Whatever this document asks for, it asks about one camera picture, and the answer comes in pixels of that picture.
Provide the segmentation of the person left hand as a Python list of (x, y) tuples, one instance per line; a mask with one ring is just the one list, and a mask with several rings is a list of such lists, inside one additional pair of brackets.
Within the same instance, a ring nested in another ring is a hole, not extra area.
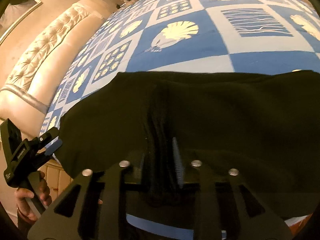
[[(52, 203), (52, 197), (50, 195), (50, 189), (44, 177), (44, 172), (40, 171), (41, 179), (38, 184), (38, 190), (40, 194), (38, 194), (38, 197), (41, 200), (42, 204), (44, 204), (45, 206), (49, 206)], [(34, 193), (29, 189), (19, 187), (15, 191), (14, 195), (16, 200), (18, 216), (21, 217), (24, 221), (28, 222), (29, 224), (33, 224), (34, 222), (36, 222), (37, 216), (31, 210), (31, 207), (27, 202), (27, 199), (33, 199)]]

